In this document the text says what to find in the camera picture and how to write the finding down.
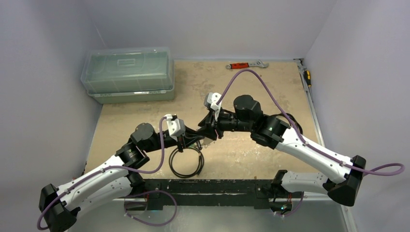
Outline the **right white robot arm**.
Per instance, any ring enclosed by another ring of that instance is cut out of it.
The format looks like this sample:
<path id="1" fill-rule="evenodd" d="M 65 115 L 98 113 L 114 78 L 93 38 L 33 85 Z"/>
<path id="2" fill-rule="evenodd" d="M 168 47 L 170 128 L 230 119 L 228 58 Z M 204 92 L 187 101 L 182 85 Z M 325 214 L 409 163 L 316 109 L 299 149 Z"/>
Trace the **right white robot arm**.
<path id="1" fill-rule="evenodd" d="M 365 168 L 361 156 L 352 158 L 331 151 L 297 132 L 277 115 L 266 115 L 261 105 L 250 95 L 234 100 L 234 112 L 217 104 L 219 93 L 208 93 L 204 106 L 209 111 L 198 124 L 197 133 L 210 140 L 223 137 L 225 131 L 249 132 L 257 144 L 287 153 L 312 166 L 318 173 L 280 171 L 271 184 L 272 192 L 279 197 L 288 192 L 314 192 L 328 195 L 333 201 L 354 206 L 363 179 L 357 168 Z"/>

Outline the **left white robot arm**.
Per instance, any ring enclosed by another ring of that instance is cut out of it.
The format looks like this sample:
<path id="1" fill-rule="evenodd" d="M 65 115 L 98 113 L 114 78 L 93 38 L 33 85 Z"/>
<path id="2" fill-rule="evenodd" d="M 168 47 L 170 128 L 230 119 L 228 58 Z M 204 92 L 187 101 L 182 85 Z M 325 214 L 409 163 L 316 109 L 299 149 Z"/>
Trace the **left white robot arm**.
<path id="1" fill-rule="evenodd" d="M 128 142 L 101 165 L 66 184 L 42 188 L 37 229 L 65 232 L 76 223 L 79 213 L 115 198 L 140 197 L 144 193 L 141 174 L 154 174 L 162 168 L 166 148 L 183 150 L 204 138 L 171 115 L 160 119 L 158 132 L 149 123 L 139 124 Z"/>

